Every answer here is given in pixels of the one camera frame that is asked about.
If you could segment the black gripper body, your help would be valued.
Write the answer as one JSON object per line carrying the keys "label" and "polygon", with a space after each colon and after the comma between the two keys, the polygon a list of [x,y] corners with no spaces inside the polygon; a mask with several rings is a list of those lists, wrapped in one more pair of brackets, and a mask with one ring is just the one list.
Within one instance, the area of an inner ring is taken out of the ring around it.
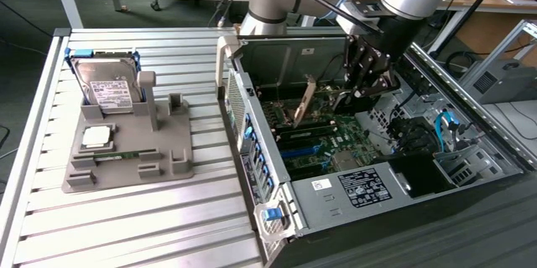
{"label": "black gripper body", "polygon": [[400,16],[380,18],[378,27],[383,32],[374,34],[360,29],[362,38],[383,57],[390,55],[390,60],[398,60],[412,44],[423,26],[424,19],[411,20]]}

